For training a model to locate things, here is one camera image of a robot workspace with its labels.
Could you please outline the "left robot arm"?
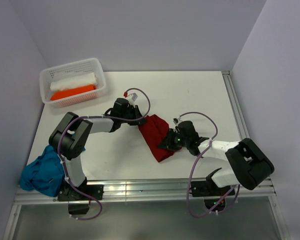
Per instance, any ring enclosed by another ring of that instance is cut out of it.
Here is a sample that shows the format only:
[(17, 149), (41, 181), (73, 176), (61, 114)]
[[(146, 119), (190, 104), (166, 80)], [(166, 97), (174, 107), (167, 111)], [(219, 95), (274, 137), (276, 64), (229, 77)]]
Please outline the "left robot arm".
[(146, 117), (141, 114), (139, 107), (126, 98), (117, 98), (113, 107), (100, 116), (66, 113), (48, 140), (59, 156), (64, 171), (58, 200), (65, 202), (102, 198), (101, 187), (95, 189), (87, 185), (88, 180), (82, 167), (81, 154), (89, 135), (113, 133), (122, 124), (140, 126), (146, 122)]

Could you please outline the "dark red t shirt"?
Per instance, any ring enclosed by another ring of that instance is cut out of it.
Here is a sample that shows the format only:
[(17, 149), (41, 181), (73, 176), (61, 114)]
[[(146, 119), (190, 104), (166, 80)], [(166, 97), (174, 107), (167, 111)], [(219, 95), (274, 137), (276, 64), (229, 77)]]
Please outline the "dark red t shirt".
[(138, 129), (142, 134), (146, 144), (148, 145), (155, 160), (160, 163), (163, 160), (171, 157), (175, 152), (168, 149), (159, 148), (158, 145), (166, 137), (169, 124), (156, 114), (147, 115), (145, 117), (146, 123), (139, 125)]

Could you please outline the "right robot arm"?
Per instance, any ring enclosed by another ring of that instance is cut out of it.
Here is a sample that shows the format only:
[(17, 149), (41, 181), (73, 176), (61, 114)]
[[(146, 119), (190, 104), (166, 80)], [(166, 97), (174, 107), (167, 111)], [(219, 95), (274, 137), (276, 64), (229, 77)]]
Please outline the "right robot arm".
[(219, 141), (201, 137), (189, 120), (170, 128), (158, 147), (173, 152), (186, 148), (193, 156), (204, 152), (205, 157), (229, 163), (229, 167), (218, 167), (206, 176), (206, 189), (212, 195), (235, 185), (253, 190), (275, 171), (272, 162), (252, 139)]

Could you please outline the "white plastic basket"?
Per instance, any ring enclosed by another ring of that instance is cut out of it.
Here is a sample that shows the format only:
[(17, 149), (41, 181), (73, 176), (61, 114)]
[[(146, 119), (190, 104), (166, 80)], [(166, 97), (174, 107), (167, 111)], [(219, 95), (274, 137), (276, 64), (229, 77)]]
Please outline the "white plastic basket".
[(56, 108), (104, 96), (108, 89), (97, 58), (88, 58), (42, 70), (39, 74), (41, 100)]

